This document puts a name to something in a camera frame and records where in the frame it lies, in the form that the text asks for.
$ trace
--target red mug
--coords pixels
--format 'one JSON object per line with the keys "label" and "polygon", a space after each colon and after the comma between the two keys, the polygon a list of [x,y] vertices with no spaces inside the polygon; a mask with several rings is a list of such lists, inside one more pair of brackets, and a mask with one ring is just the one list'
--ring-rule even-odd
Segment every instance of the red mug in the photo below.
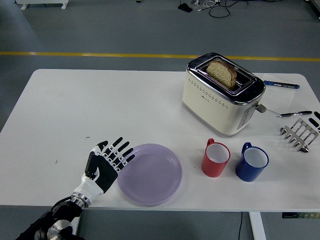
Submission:
{"label": "red mug", "polygon": [[211,178],[220,176],[230,156],[230,151],[226,145],[209,138],[202,159],[202,171]]}

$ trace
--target cream toaster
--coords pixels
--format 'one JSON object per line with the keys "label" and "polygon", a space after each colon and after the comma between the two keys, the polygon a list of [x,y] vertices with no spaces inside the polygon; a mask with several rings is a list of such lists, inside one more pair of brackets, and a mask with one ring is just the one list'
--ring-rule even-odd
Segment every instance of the cream toaster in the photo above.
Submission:
{"label": "cream toaster", "polygon": [[[235,69],[237,77],[232,90],[207,74],[206,69],[213,60],[225,62]],[[264,82],[257,76],[211,52],[188,63],[182,100],[214,129],[231,136],[248,124],[256,109],[261,113],[266,111],[259,104],[265,89]]]}

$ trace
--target black cable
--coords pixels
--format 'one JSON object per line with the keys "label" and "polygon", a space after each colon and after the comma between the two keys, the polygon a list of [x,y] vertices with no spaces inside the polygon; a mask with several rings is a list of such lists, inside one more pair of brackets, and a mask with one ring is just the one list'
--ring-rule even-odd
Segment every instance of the black cable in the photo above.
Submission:
{"label": "black cable", "polygon": [[[231,5],[227,6],[227,0],[225,0],[224,6],[221,5],[221,4],[219,4],[219,5],[218,5],[218,4],[215,4],[215,5],[210,6],[210,7],[207,7],[207,8],[199,9],[198,11],[203,11],[203,10],[208,10],[208,9],[210,9],[210,10],[209,10],[209,15],[210,15],[210,17],[216,18],[216,19],[226,18],[226,17],[228,17],[228,16],[231,14],[228,8],[232,7],[233,5],[235,5],[235,4],[238,3],[238,2],[244,2],[244,1],[246,2],[247,5],[249,5],[249,0],[238,0],[238,1],[235,1],[234,3],[232,3]],[[283,1],[283,0],[260,0],[260,1],[273,3],[273,2],[281,2],[281,1]],[[214,8],[218,8],[218,7],[225,8],[225,10],[227,11],[227,14],[224,15],[224,16],[215,16],[215,15],[212,15],[211,11],[212,11]]]}
{"label": "black cable", "polygon": [[239,235],[238,235],[238,240],[240,240],[240,233],[241,233],[241,226],[242,226],[242,218],[243,218],[244,212],[241,212],[241,222],[240,222],[240,227],[239,227]]}

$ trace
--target bread slice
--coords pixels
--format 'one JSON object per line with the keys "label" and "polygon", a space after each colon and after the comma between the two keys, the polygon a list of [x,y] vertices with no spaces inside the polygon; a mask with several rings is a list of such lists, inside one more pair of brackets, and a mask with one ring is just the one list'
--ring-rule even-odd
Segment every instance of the bread slice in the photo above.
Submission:
{"label": "bread slice", "polygon": [[206,69],[206,73],[230,90],[236,85],[237,72],[226,62],[220,60],[211,61]]}

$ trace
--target robotic arm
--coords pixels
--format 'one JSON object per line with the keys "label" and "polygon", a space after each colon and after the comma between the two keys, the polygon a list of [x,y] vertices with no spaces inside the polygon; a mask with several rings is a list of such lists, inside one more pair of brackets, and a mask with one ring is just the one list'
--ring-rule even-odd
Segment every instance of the robotic arm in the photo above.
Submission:
{"label": "robotic arm", "polygon": [[84,240],[73,235],[71,221],[79,217],[98,195],[104,194],[121,169],[135,157],[130,155],[133,148],[121,153],[129,145],[128,141],[116,148],[122,140],[120,137],[108,147],[108,141],[95,146],[89,154],[81,184],[72,195],[58,201],[16,240]]}

